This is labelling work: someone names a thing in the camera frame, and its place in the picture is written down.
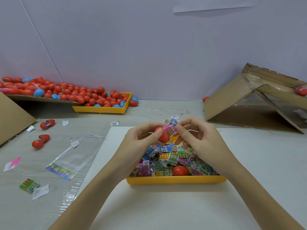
blue plastic egg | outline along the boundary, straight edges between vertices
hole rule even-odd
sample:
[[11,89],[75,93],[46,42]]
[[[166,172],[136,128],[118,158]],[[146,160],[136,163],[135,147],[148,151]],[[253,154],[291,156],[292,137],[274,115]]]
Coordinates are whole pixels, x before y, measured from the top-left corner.
[[59,99],[59,96],[58,96],[57,94],[55,94],[55,93],[52,94],[51,97],[52,97],[53,99]]
[[138,99],[136,97],[133,97],[131,100],[134,100],[138,103]]
[[40,97],[42,97],[42,96],[44,96],[44,94],[45,94],[45,91],[43,91],[42,89],[39,88],[36,91],[34,91],[33,96],[40,96]]
[[32,81],[32,79],[31,78],[25,78],[25,79],[22,80],[22,83],[25,83],[26,81]]
[[121,102],[120,102],[120,107],[124,107],[125,104],[126,104],[125,101],[121,101]]

wooden floor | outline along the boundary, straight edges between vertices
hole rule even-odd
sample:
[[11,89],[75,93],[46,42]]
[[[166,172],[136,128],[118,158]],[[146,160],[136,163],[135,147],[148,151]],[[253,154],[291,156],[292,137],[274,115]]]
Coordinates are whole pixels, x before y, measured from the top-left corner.
[[[134,127],[149,121],[170,120],[174,114],[180,118],[197,116],[205,119],[202,101],[140,100],[139,106],[129,107],[125,115],[76,113],[69,104],[24,102],[23,108],[37,118],[34,124],[36,129],[22,132],[0,148],[1,168],[13,159],[22,157],[14,169],[1,172],[1,229],[47,229],[72,202],[94,157],[71,181],[45,169],[70,146],[70,141],[87,132],[105,138],[113,121],[119,121],[119,126]],[[44,134],[51,136],[51,140],[41,150],[35,151],[31,143],[43,133],[39,124],[46,119],[56,120],[55,126],[44,131]],[[63,126],[62,120],[69,120],[69,124]],[[27,178],[34,179],[42,186],[49,184],[49,194],[32,201],[32,195],[18,188]]]

cardboard box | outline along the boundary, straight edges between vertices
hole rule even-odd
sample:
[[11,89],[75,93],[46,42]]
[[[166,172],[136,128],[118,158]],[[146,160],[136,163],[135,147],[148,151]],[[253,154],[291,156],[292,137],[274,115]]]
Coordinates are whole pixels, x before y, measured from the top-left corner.
[[[307,109],[307,98],[294,93],[297,86],[306,84],[247,63],[240,76],[204,102],[205,119],[215,123],[304,133],[301,129],[306,126],[304,120],[299,116],[296,120],[290,119],[293,110],[277,106],[275,99]],[[253,93],[261,97],[265,104],[234,105]]]
[[0,92],[0,145],[36,122],[24,109]]

clear plastic bag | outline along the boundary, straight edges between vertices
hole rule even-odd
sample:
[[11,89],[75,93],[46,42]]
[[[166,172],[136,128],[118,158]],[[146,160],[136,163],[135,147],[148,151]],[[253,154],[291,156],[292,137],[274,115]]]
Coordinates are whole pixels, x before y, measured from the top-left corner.
[[70,181],[99,150],[102,139],[102,137],[87,133],[77,139],[80,143],[78,146],[75,148],[70,146],[46,166],[46,169]]

person's left hand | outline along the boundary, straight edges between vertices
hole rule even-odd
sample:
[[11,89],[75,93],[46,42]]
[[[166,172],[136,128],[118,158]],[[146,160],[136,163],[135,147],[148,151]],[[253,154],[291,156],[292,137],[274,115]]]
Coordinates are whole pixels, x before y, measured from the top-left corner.
[[114,156],[108,162],[110,166],[117,169],[116,173],[120,180],[129,176],[149,146],[152,144],[165,145],[159,141],[163,133],[162,129],[155,132],[157,127],[165,125],[163,123],[145,123],[128,130]]

